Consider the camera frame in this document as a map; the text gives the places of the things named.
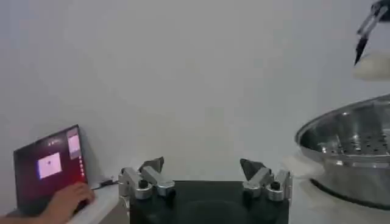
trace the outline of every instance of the finger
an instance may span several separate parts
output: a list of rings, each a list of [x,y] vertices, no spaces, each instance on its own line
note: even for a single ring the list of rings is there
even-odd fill
[[[91,194],[92,194],[92,201],[95,200],[96,196],[95,196],[95,192],[91,190]]]
[[[74,193],[75,194],[81,194],[81,193],[84,193],[84,192],[88,192],[88,191],[91,191],[90,187],[88,187],[87,185],[83,186],[83,187],[79,187],[77,188],[76,190],[74,190]]]
[[[88,200],[88,202],[92,202],[94,200],[94,194],[93,192],[84,192],[82,194],[78,195],[78,200],[83,201],[83,200]]]
[[[77,192],[77,191],[79,191],[80,189],[88,189],[88,188],[89,188],[88,185],[85,184],[85,183],[76,183],[76,184],[71,185],[71,186],[69,187],[69,191],[71,191],[71,192]]]

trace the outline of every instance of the white wall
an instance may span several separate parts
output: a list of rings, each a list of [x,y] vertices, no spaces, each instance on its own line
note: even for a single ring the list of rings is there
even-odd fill
[[[93,178],[162,155],[175,179],[242,180],[241,157],[278,167],[304,122],[388,93],[352,78],[370,4],[0,1],[0,212],[12,151],[76,123]],[[378,26],[370,48],[389,38]]]

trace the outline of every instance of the black platform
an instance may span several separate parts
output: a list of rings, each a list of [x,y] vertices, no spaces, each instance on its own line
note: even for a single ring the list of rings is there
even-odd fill
[[[169,199],[130,201],[132,224],[287,224],[289,201],[243,195],[240,181],[175,181]]]

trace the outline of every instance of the white table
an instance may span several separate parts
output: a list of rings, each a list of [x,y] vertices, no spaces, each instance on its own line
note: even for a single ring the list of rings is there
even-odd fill
[[[81,210],[69,224],[98,224],[118,204],[118,186],[95,191],[95,201]],[[390,211],[366,208],[331,197],[307,180],[294,180],[290,223],[388,224]]]
[[[68,224],[98,224],[118,204],[118,185],[107,186],[95,191],[96,199],[77,213]]]

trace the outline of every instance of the hand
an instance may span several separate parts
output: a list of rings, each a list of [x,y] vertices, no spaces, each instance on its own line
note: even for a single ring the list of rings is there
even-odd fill
[[[74,210],[83,200],[88,202],[94,200],[94,193],[88,185],[76,183],[65,187],[54,194],[40,219],[47,224],[64,224],[72,217]]]

